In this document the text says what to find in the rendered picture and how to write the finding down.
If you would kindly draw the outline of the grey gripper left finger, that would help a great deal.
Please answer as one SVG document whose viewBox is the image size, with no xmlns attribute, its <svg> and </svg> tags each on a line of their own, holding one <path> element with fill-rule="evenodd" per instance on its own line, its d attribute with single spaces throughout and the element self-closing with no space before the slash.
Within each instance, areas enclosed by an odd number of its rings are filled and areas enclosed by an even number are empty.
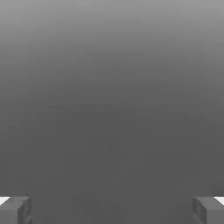
<svg viewBox="0 0 224 224">
<path fill-rule="evenodd" d="M 0 224 L 33 224 L 31 197 L 0 196 Z"/>
</svg>

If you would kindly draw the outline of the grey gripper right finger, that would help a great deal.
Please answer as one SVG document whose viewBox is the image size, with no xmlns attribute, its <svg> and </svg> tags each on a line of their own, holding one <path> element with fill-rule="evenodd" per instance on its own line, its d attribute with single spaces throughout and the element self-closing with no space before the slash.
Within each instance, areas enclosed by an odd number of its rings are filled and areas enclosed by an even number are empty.
<svg viewBox="0 0 224 224">
<path fill-rule="evenodd" d="M 194 224 L 224 224 L 224 196 L 193 197 Z"/>
</svg>

